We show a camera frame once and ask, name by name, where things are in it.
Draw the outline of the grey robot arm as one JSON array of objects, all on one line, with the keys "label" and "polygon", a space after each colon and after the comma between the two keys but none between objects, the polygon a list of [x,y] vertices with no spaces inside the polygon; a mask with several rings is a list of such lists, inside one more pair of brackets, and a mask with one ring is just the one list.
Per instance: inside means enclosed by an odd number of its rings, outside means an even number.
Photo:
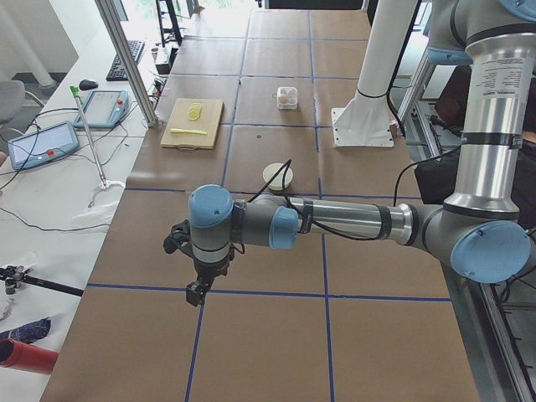
[{"label": "grey robot arm", "polygon": [[384,206],[265,190],[244,201],[219,185],[201,186],[189,196],[187,219],[164,242],[167,253],[181,250],[193,260],[191,305],[204,303],[247,245],[289,250],[313,229],[415,247],[480,283],[505,281],[527,265],[532,243],[511,192],[535,66],[535,4],[436,1],[429,52],[438,64],[472,65],[454,193],[437,205]]}]

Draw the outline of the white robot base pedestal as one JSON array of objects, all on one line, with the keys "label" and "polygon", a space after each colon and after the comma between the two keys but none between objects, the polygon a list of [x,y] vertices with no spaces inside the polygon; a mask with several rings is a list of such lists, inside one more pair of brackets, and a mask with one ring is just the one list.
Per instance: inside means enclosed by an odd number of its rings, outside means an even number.
[{"label": "white robot base pedestal", "polygon": [[354,98],[333,108],[336,147],[392,147],[387,100],[399,57],[419,11],[418,1],[378,2]]}]

